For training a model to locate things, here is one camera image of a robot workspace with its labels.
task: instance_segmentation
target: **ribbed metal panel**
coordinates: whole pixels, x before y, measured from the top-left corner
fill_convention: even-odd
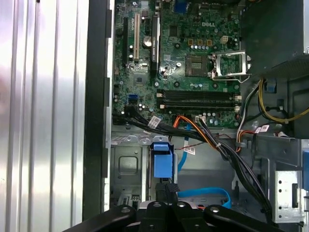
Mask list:
[[[88,0],[0,0],[0,231],[82,221]]]

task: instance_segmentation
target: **sata port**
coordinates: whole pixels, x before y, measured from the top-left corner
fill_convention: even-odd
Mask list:
[[[137,103],[137,102],[138,102],[138,99],[139,99],[139,97],[138,97],[137,94],[129,94],[129,96],[128,96],[128,102],[129,102],[130,104]]]

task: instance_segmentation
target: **green circuit board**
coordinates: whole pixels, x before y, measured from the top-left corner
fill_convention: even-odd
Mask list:
[[[145,46],[147,23],[152,25],[155,14],[155,1],[119,0],[116,2],[115,14],[115,70],[113,111],[121,112],[128,104],[128,96],[138,96],[137,110],[147,119],[152,116],[172,124],[177,114],[192,119],[205,116],[209,127],[236,128],[238,126],[234,111],[216,111],[205,109],[160,109],[157,104],[157,90],[175,91],[213,91],[239,93],[237,81],[213,81],[206,75],[188,75],[190,68],[199,70],[201,63],[196,57],[206,57],[211,53],[239,50],[239,16],[232,14],[232,9],[217,5],[187,5],[183,14],[174,12],[174,2],[163,2],[157,14],[160,15],[160,50],[159,67],[156,74],[150,71],[151,48]],[[140,15],[139,25],[139,59],[132,59],[131,47],[135,42],[136,14]],[[127,35],[124,24],[127,21]],[[228,36],[225,44],[220,39]],[[126,62],[124,63],[124,45]],[[239,71],[238,57],[224,57],[221,64],[222,73]]]

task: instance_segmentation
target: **cpu socket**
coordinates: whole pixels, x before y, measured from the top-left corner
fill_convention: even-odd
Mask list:
[[[207,77],[207,62],[206,56],[186,56],[185,75]]]

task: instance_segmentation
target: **motherboard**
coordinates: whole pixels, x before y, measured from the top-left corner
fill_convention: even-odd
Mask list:
[[[213,54],[239,50],[233,6],[118,0],[115,10],[114,113],[133,105],[148,120],[172,124],[180,114],[209,127],[238,127],[239,82],[210,78]],[[239,69],[238,56],[222,56],[222,76]]]

